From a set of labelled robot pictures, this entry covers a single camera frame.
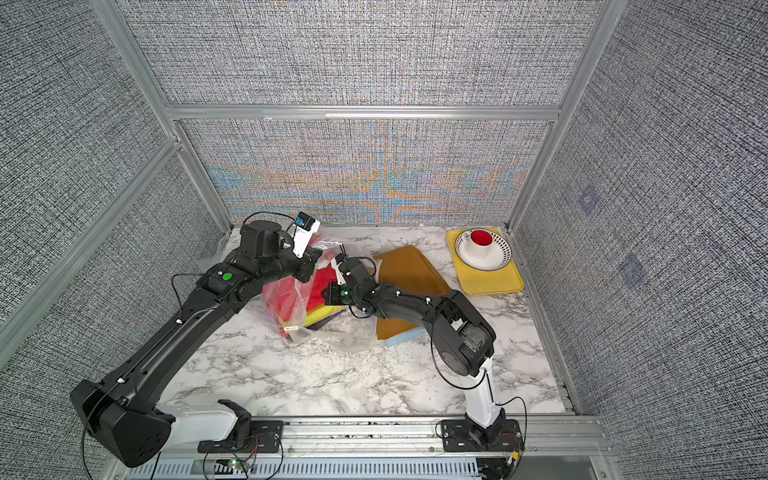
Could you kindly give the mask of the brown garment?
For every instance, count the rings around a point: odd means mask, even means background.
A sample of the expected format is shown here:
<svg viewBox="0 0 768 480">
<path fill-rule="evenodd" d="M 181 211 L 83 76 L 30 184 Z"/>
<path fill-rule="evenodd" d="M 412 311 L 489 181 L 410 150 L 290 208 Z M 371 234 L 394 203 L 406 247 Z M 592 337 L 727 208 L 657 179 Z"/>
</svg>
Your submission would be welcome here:
<svg viewBox="0 0 768 480">
<path fill-rule="evenodd" d="M 452 288 L 432 263 L 414 246 L 405 246 L 374 257 L 378 262 L 379 282 L 426 296 L 448 294 Z M 421 328 L 398 319 L 376 320 L 377 339 L 384 341 L 404 331 Z"/>
</svg>

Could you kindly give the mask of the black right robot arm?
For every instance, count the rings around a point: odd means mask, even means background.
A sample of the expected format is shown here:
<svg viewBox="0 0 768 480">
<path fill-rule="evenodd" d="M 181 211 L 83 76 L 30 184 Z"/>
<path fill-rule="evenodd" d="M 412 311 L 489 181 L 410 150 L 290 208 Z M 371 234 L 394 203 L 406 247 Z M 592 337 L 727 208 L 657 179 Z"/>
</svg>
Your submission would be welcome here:
<svg viewBox="0 0 768 480">
<path fill-rule="evenodd" d="M 332 260 L 332 266 L 337 281 L 323 291 L 325 303 L 424 328 L 432 359 L 441 360 L 458 376 L 449 385 L 465 393 L 467 421 L 486 441 L 497 436 L 506 414 L 494 400 L 496 333 L 467 297 L 457 290 L 427 296 L 379 283 L 360 257 L 344 253 Z"/>
</svg>

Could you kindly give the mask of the clear plastic vacuum bag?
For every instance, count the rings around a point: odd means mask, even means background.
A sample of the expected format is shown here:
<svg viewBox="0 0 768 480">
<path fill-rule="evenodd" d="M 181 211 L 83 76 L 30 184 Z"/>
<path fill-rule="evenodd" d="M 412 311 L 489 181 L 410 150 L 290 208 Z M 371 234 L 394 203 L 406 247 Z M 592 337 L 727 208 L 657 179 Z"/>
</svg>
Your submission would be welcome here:
<svg viewBox="0 0 768 480">
<path fill-rule="evenodd" d="M 337 254 L 359 257 L 373 276 L 378 275 L 381 262 L 362 242 L 344 238 L 337 230 L 320 231 L 312 236 L 310 245 L 321 256 L 307 282 L 289 276 L 266 285 L 226 326 L 254 327 L 270 339 L 293 344 L 319 340 L 345 353 L 370 349 L 375 343 L 375 319 L 359 309 L 327 305 L 322 292 L 337 280 L 332 268 Z"/>
</svg>

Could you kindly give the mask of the yellow garment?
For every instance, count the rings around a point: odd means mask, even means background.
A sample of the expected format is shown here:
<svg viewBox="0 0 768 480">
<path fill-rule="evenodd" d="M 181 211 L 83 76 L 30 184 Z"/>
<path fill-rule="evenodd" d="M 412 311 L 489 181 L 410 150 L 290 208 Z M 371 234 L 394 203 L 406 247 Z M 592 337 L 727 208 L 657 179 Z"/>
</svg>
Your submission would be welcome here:
<svg viewBox="0 0 768 480">
<path fill-rule="evenodd" d="M 318 329 L 345 310 L 343 306 L 321 305 L 306 312 L 304 328 Z"/>
</svg>

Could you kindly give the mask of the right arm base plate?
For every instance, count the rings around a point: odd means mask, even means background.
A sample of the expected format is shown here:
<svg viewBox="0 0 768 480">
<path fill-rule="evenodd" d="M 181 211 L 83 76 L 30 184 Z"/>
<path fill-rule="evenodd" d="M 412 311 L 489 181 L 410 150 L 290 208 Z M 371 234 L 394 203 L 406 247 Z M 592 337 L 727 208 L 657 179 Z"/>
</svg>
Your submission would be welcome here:
<svg viewBox="0 0 768 480">
<path fill-rule="evenodd" d="M 521 453 L 525 450 L 523 431 L 514 419 L 499 418 L 488 428 L 480 427 L 469 418 L 442 420 L 436 432 L 443 450 L 449 453 Z"/>
</svg>

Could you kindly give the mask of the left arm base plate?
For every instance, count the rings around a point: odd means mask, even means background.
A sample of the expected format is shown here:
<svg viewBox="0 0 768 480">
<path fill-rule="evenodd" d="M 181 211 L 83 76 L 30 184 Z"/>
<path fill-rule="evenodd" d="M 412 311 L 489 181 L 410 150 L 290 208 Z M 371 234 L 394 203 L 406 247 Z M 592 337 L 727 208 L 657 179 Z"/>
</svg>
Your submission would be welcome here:
<svg viewBox="0 0 768 480">
<path fill-rule="evenodd" d="M 251 420 L 235 426 L 224 440 L 198 443 L 197 452 L 213 453 L 279 453 L 285 423 L 279 420 Z"/>
</svg>

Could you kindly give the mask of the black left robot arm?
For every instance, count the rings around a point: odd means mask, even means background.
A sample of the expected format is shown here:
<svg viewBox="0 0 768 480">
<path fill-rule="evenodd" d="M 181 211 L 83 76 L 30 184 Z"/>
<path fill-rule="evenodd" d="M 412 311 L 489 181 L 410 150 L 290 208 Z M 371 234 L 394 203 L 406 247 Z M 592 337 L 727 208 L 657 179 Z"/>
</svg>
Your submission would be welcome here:
<svg viewBox="0 0 768 480">
<path fill-rule="evenodd" d="M 240 244 L 223 261 L 195 277 L 194 289 L 175 314 L 138 351 L 101 381 L 81 381 L 70 393 L 83 433 L 125 466 L 145 464 L 174 443 L 245 451 L 254 443 L 251 416 L 233 401 L 188 412 L 163 410 L 165 388 L 198 348 L 264 286 L 287 277 L 308 282 L 321 256 L 310 246 L 319 230 L 301 212 L 288 233 L 255 220 L 240 229 Z"/>
</svg>

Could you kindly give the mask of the light blue trousers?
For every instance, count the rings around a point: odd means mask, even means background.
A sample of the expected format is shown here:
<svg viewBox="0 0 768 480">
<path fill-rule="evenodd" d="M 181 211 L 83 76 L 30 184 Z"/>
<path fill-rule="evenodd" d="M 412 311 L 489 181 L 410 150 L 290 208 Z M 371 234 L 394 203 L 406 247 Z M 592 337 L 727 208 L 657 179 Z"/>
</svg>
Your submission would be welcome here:
<svg viewBox="0 0 768 480">
<path fill-rule="evenodd" d="M 388 348 L 393 348 L 402 343 L 414 340 L 424 334 L 426 334 L 426 329 L 423 327 L 410 329 L 386 339 L 385 344 Z"/>
</svg>

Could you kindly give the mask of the red garment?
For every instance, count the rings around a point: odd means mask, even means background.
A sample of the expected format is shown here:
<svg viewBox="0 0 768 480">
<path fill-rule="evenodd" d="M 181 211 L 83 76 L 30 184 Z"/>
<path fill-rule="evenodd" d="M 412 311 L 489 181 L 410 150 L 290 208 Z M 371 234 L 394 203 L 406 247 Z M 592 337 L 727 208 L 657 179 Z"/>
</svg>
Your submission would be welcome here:
<svg viewBox="0 0 768 480">
<path fill-rule="evenodd" d="M 266 285 L 262 291 L 262 300 L 269 316 L 275 321 L 279 334 L 288 338 L 304 329 L 319 330 L 320 328 L 303 327 L 306 312 L 326 305 L 321 293 L 335 280 L 336 274 L 328 265 L 317 270 L 307 283 L 302 283 L 294 277 L 286 277 Z"/>
</svg>

